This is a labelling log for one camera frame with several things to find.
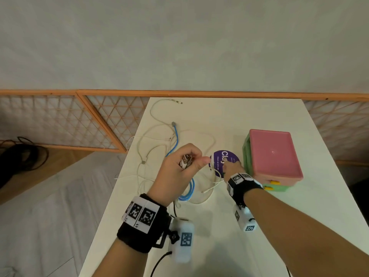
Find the black cable coil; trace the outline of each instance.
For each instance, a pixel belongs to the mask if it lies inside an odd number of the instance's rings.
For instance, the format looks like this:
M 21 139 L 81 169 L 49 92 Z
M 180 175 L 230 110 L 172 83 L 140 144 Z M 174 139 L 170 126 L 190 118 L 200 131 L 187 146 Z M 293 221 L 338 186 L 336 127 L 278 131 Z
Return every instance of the black cable coil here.
M 5 140 L 0 144 L 1 148 L 5 142 L 14 143 L 13 146 L 5 149 L 0 155 L 0 188 L 2 188 L 13 175 L 23 171 L 36 170 L 44 165 L 49 158 L 49 150 L 47 148 L 35 145 L 27 138 L 17 138 L 19 143 L 13 140 Z M 46 153 L 45 160 L 37 167 L 34 167 L 39 160 L 41 149 Z

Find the wristband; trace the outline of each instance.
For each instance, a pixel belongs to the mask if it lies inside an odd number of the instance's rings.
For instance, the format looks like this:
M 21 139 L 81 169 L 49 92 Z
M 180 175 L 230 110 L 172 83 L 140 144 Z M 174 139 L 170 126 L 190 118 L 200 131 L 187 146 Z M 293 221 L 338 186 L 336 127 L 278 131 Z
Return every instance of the wristband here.
M 146 194 L 135 196 L 122 217 L 123 223 L 117 238 L 132 249 L 148 253 L 164 231 L 171 218 L 166 207 L 152 200 Z
M 246 206 L 244 202 L 244 194 L 255 188 L 263 189 L 263 186 L 246 173 L 236 173 L 228 180 L 228 193 L 238 206 Z

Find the table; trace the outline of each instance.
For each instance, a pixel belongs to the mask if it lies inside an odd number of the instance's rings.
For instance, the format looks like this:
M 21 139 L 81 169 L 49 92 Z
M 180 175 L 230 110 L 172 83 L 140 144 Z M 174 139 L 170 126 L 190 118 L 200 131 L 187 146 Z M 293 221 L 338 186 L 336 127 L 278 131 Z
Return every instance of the table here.
M 152 105 L 160 99 L 150 98 L 136 135 L 142 135 L 153 125 L 160 124 L 150 116 Z M 242 159 L 242 144 L 252 128 L 290 132 L 304 179 L 287 192 L 274 192 L 273 195 L 369 253 L 369 228 L 301 100 L 176 100 L 182 104 L 158 102 L 152 110 L 153 115 L 167 123 L 177 123 L 178 130 L 183 131 L 179 136 L 179 145 L 193 143 L 205 150 L 212 140 L 209 135 L 202 133 L 213 135 L 216 144 L 209 154 L 226 149 Z M 164 139 L 171 134 L 166 126 L 157 126 L 147 135 Z M 136 175 L 141 162 L 136 151 L 138 140 L 139 137 L 134 139 L 119 178 Z M 146 155 L 160 143 L 165 142 L 144 138 L 140 151 Z M 145 167 L 140 168 L 140 175 L 155 178 L 164 153 L 164 147 L 155 148 Z M 123 212 L 136 194 L 136 177 L 117 180 L 79 276 L 93 274 L 116 237 Z M 182 204 L 177 210 L 178 216 L 187 217 L 196 225 L 192 260 L 189 264 L 176 264 L 166 257 L 155 270 L 154 276 L 288 276 L 283 261 L 260 229 L 251 233 L 241 232 L 232 212 L 233 205 L 224 184 L 217 186 L 203 204 Z M 163 249 L 151 250 L 145 276 L 150 275 L 155 263 L 167 249 L 168 239 Z

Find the purple circular sticker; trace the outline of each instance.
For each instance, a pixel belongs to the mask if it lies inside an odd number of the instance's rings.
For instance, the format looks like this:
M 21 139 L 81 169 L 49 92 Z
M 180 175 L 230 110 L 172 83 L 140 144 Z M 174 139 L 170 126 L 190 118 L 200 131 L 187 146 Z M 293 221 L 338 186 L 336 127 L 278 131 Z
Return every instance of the purple circular sticker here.
M 239 158 L 230 151 L 216 151 L 210 156 L 212 163 L 214 165 L 214 168 L 220 173 L 220 175 L 223 178 L 223 164 L 225 160 L 228 160 L 229 162 L 235 163 L 236 161 L 239 161 Z

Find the blue cable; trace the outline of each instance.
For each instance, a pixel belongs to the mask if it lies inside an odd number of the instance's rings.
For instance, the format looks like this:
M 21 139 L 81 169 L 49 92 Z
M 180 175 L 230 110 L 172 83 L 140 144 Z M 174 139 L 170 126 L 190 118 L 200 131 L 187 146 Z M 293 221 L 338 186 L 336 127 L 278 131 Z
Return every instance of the blue cable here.
M 168 155 L 170 155 L 174 151 L 174 149 L 177 147 L 177 145 L 178 145 L 178 132 L 177 132 L 176 124 L 174 122 L 172 122 L 172 125 L 173 125 L 174 131 L 176 133 L 177 142 L 174 145 L 174 147 L 169 151 L 169 153 L 166 154 L 165 157 L 167 157 Z M 181 195 L 180 197 L 178 197 L 178 200 L 179 201 L 188 201 L 191 198 L 194 190 L 195 190 L 195 181 L 192 178 L 191 179 L 191 182 L 190 182 L 190 190 L 189 190 L 189 192 L 186 195 Z

